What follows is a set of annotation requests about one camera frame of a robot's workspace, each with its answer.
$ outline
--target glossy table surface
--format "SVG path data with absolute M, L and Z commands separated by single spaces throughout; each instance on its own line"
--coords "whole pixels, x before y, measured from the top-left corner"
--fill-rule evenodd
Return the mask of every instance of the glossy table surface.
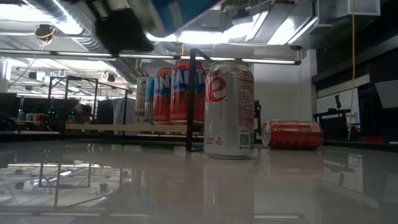
M 0 149 L 0 223 L 398 223 L 393 152 L 258 145 L 226 161 L 89 141 Z

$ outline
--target person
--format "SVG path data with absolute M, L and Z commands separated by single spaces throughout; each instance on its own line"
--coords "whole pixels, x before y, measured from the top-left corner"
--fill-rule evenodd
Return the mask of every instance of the person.
M 91 106 L 78 104 L 75 106 L 76 118 L 69 119 L 69 124 L 91 124 Z

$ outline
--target nutrition label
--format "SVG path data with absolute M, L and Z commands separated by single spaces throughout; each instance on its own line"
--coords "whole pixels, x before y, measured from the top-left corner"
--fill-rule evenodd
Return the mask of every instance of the nutrition label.
M 239 125 L 254 125 L 254 82 L 246 72 L 239 74 Z

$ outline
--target wall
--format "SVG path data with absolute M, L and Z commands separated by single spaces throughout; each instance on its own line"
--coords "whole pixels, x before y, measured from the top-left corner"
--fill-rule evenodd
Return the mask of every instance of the wall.
M 307 52 L 301 66 L 254 64 L 254 98 L 262 106 L 261 121 L 271 119 L 312 120 L 315 112 L 316 74 L 314 50 Z

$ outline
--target wooden board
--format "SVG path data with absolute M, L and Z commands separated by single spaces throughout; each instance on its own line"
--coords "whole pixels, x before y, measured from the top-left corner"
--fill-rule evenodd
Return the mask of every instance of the wooden board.
M 66 124 L 66 129 L 101 131 L 162 131 L 187 132 L 186 125 L 139 125 L 139 124 Z

